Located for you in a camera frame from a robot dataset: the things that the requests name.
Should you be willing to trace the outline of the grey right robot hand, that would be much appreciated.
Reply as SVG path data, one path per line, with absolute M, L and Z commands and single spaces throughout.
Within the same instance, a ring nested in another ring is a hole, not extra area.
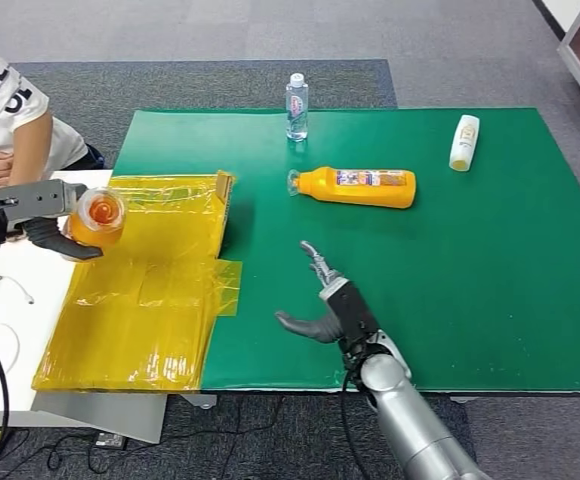
M 325 290 L 328 290 L 332 284 L 341 277 L 340 272 L 331 268 L 322 255 L 310 242 L 302 240 L 300 246 L 311 259 L 310 268 L 317 276 Z M 340 321 L 330 311 L 319 320 L 314 321 L 300 320 L 284 311 L 277 311 L 274 316 L 286 331 L 320 343 L 334 343 L 343 335 Z

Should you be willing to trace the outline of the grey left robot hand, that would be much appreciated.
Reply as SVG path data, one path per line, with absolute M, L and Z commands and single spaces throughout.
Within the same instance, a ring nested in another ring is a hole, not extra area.
M 88 261 L 103 256 L 103 251 L 99 247 L 82 245 L 64 236 L 54 218 L 32 218 L 23 222 L 21 226 L 32 244 L 39 248 L 78 261 Z

